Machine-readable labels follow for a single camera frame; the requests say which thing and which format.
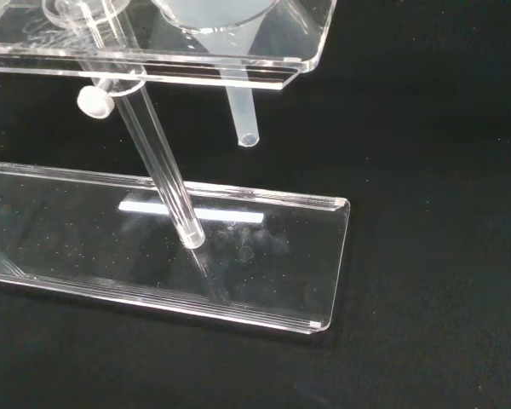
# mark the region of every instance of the black fabric surface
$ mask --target black fabric surface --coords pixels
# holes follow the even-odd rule
[[[82,80],[0,75],[0,160],[145,175]],[[255,95],[150,85],[187,180],[349,198],[315,336],[0,285],[0,408],[511,408],[511,1],[342,1],[320,67]]]

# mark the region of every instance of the acrylic support rod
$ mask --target acrylic support rod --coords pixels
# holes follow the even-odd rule
[[[116,12],[112,0],[97,3],[97,10],[91,9],[84,0],[59,1],[57,9],[61,16],[82,41],[92,41],[91,45],[99,49],[125,48],[135,43],[127,15]],[[113,63],[100,64],[109,65],[109,72],[144,70],[142,66],[127,68]],[[82,65],[90,66],[91,63],[82,61]],[[145,84],[116,81],[109,86],[110,95],[114,97],[159,196],[169,208],[182,244],[188,249],[200,247],[204,242],[204,231],[195,215]]]

